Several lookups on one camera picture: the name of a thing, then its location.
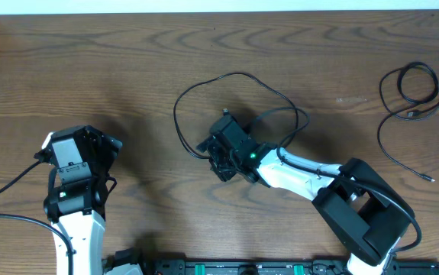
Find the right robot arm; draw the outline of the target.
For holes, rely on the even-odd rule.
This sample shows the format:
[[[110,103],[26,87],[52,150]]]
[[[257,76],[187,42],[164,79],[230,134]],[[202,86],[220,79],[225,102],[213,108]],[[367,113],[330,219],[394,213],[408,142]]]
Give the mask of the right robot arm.
[[[256,142],[231,115],[224,115],[197,148],[208,153],[212,171],[226,182],[285,189],[309,201],[350,252],[351,274],[383,274],[415,214],[366,162],[344,165],[297,157],[271,143]]]

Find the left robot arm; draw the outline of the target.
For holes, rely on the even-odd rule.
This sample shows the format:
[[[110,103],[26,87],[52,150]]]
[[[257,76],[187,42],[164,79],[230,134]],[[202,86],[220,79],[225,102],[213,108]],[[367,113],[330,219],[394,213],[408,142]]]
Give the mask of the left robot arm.
[[[142,274],[132,250],[102,256],[109,170],[121,141],[90,126],[50,132],[34,157],[53,165],[44,212],[54,230],[58,274]]]

